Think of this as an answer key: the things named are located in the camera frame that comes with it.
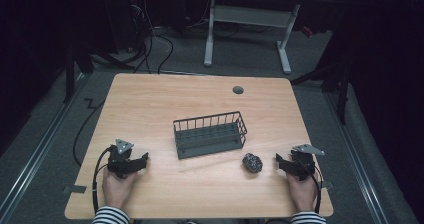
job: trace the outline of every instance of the hand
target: hand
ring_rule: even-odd
[[[103,194],[106,205],[122,209],[128,201],[132,184],[137,176],[137,172],[131,173],[126,179],[120,179],[115,173],[107,168],[103,171]]]
[[[314,211],[314,202],[317,197],[317,187],[311,176],[299,181],[296,176],[286,173],[290,184],[290,194],[298,212]]]

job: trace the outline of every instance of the striped sleeve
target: striped sleeve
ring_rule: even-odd
[[[128,215],[114,207],[104,206],[97,210],[93,224],[128,224],[130,218]]]
[[[291,224],[325,224],[325,219],[315,212],[299,212],[293,215]]]

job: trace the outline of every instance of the black wire basket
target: black wire basket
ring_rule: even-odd
[[[179,159],[241,149],[246,133],[238,111],[174,121]]]

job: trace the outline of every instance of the dark round object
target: dark round object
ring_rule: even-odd
[[[241,87],[241,86],[235,86],[235,87],[233,87],[233,92],[234,92],[235,94],[240,95],[240,94],[243,94],[244,89],[243,89],[243,87]]]
[[[243,158],[243,164],[246,166],[247,170],[251,173],[258,173],[262,171],[262,161],[259,157],[253,155],[252,153],[247,153]]]

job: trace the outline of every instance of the desk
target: desk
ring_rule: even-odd
[[[212,65],[214,22],[233,22],[284,28],[284,35],[281,37],[281,41],[277,42],[277,49],[280,55],[283,72],[285,74],[290,74],[291,68],[285,48],[289,40],[290,33],[293,29],[294,22],[296,21],[299,8],[300,4],[296,4],[294,5],[294,8],[291,12],[271,11],[264,9],[234,7],[228,5],[215,5],[215,0],[211,0],[209,12],[209,32],[205,50],[205,66]]]
[[[244,93],[233,93],[234,86]],[[178,159],[174,120],[232,111],[241,112],[248,130],[243,149]],[[93,171],[101,152],[116,138],[135,144],[132,158],[149,152],[147,169],[139,172],[125,209],[135,219],[291,216],[295,209],[275,153],[287,157],[291,147],[310,143],[286,79],[118,74],[75,183],[88,188],[84,194],[71,194],[68,218],[94,217]],[[242,165],[249,152],[263,161],[258,174]],[[98,193],[102,206],[103,194]],[[321,214],[332,212],[324,189]]]

